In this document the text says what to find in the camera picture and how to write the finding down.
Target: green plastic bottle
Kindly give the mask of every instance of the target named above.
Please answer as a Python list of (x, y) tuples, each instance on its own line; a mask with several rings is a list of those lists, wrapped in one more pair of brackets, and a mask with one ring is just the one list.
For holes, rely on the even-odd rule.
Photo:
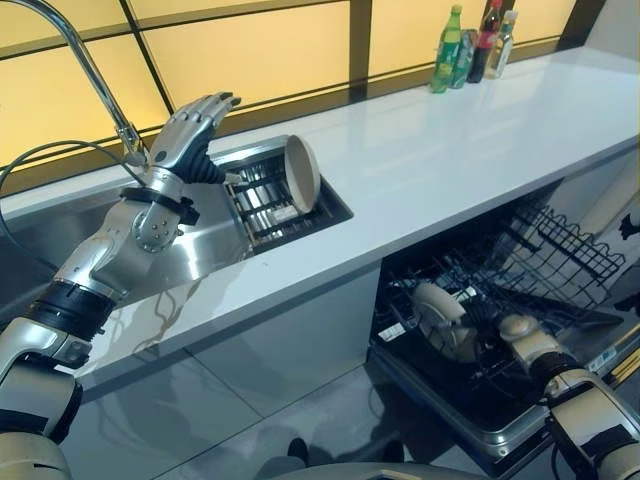
[(444, 92), (451, 82), (451, 72), (456, 58), (458, 58), (458, 48), (460, 48), (460, 12), (462, 12), (460, 5), (451, 7), (451, 16), (442, 35), (440, 35), (436, 68), (431, 79), (433, 93)]

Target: kitchen counter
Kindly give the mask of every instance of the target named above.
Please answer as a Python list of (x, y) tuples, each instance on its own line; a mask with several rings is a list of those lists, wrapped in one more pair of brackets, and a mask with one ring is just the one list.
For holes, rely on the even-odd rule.
[[(354, 217), (114, 312), (78, 375), (91, 389), (202, 338), (240, 332), (258, 313), (604, 161), (637, 142), (637, 72), (637, 62), (585, 47), (445, 95), (420, 87), (215, 140), (223, 151), (303, 136)], [(93, 172), (4, 208), (13, 216), (121, 176)]]

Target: metal pipe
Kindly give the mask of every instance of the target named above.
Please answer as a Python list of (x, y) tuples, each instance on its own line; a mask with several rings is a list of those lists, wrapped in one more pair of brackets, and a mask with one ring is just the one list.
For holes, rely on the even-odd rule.
[(144, 154), (145, 157), (148, 154), (142, 144), (140, 135), (133, 124), (131, 124), (124, 116), (120, 105), (118, 105), (113, 93), (109, 90), (102, 74), (94, 63), (93, 58), (91, 58), (91, 54), (87, 50), (87, 47), (85, 47), (80, 35), (73, 25), (71, 25), (69, 20), (44, 0), (0, 0), (0, 2), (9, 2), (27, 7), (40, 14), (49, 23), (51, 23), (51, 25), (56, 27), (71, 48), (71, 51), (78, 60), (78, 63), (80, 63), (80, 66), (89, 78), (91, 85), (93, 85), (93, 88), (100, 97), (100, 100), (109, 111), (111, 118), (113, 118), (116, 133), (124, 143), (125, 153), (129, 154), (127, 155), (127, 161), (133, 164), (140, 164), (143, 162), (144, 159), (140, 158), (140, 154)]

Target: dish drying rack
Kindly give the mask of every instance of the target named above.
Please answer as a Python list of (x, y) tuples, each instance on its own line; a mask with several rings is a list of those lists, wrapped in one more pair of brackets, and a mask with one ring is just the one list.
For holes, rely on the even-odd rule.
[(310, 235), (351, 216), (321, 178), (320, 194), (313, 210), (279, 221), (274, 212), (287, 207), (295, 208), (287, 185), (284, 153), (227, 171), (246, 180), (246, 184), (227, 185), (227, 191), (255, 254)]

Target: sink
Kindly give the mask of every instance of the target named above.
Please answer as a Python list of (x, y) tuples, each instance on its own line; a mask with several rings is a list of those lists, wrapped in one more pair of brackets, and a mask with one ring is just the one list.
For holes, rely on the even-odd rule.
[[(353, 216), (322, 179), (318, 203), (312, 212), (282, 224), (263, 222), (257, 226), (257, 216), (272, 218), (270, 211), (288, 204), (290, 197), (286, 188), (280, 188), (278, 198), (269, 197), (265, 202), (244, 205), (249, 208), (244, 208), (239, 199), (245, 195), (253, 198), (255, 192), (251, 192), (256, 189), (262, 193), (260, 189), (268, 187), (269, 182), (283, 183), (281, 165), (286, 139), (286, 136), (280, 136), (215, 155), (214, 161), (221, 169), (251, 174), (253, 180), (241, 188), (187, 185), (184, 196), (191, 198), (200, 212), (197, 225), (181, 227), (185, 234), (162, 254), (161, 261), (153, 264), (148, 281), (137, 286), (122, 303), (123, 306), (197, 280)], [(269, 175), (258, 178), (251, 173), (254, 170), (268, 172)], [(106, 212), (118, 201), (121, 188), (133, 185), (123, 180), (121, 185), (14, 217), (8, 225), (26, 248), (61, 265), (80, 242), (100, 227)], [(24, 311), (49, 283), (51, 273), (17, 250), (4, 236), (0, 236), (0, 265), (3, 265), (0, 273), (1, 324)]]

